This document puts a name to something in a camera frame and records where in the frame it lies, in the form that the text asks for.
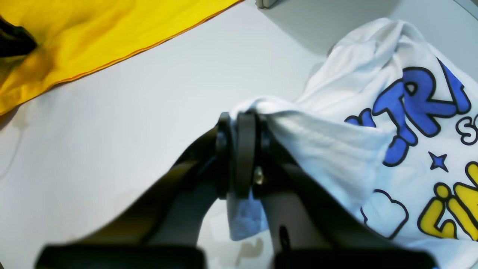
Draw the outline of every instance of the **yellow fabric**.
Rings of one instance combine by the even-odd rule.
[[[150,49],[238,0],[0,0],[39,44],[0,59],[0,116],[50,89]]]

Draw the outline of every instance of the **table surface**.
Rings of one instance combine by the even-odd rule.
[[[478,80],[478,21],[452,0],[246,0],[156,48],[22,105],[0,129],[0,261],[32,268],[46,242],[106,224],[219,114],[259,95],[297,96],[329,48],[380,17],[415,24]],[[199,246],[212,269],[266,268],[270,236],[232,242],[224,201]]]

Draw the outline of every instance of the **bolt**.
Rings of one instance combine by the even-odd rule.
[[[256,166],[254,170],[254,183],[257,185],[262,185],[264,182],[264,174],[262,173],[262,168]]]

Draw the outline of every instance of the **printed graphic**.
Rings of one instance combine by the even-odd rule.
[[[457,182],[453,192],[446,184],[435,184],[435,196],[418,218],[418,229],[438,238],[457,238],[456,224],[473,240],[478,240],[478,163],[469,162],[465,173],[472,186]],[[454,220],[442,221],[447,209]]]
[[[408,119],[420,133],[434,137],[441,126],[436,118],[451,118],[470,111],[471,103],[463,84],[440,61],[443,75],[452,101],[434,99],[436,80],[432,72],[423,67],[403,69],[403,76],[386,88],[375,100],[372,109],[364,109],[359,116],[349,116],[345,122],[375,127],[372,117],[387,113],[397,127],[397,134],[387,150],[384,165],[394,167],[405,160],[411,146],[418,144],[418,137],[407,125]]]
[[[445,166],[445,158],[447,154],[443,154],[441,156],[435,156],[435,154],[431,153],[430,151],[428,152],[430,154],[430,157],[432,158],[432,166],[430,167],[430,170],[433,170],[435,168],[441,168],[445,172],[448,173],[448,168]]]
[[[369,202],[360,209],[364,224],[388,239],[394,239],[408,221],[405,206],[383,190],[375,190]]]
[[[473,121],[470,116],[461,118],[455,125],[456,132],[461,135],[460,140],[464,145],[474,145],[478,140],[477,117],[478,115]]]

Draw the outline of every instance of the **star graphic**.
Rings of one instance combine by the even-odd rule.
[[[446,168],[445,166],[445,158],[447,154],[443,154],[438,157],[435,156],[435,154],[431,153],[430,151],[428,152],[428,154],[430,154],[430,157],[432,158],[432,161],[433,161],[432,166],[430,167],[430,170],[433,170],[439,167],[448,173],[448,168]]]

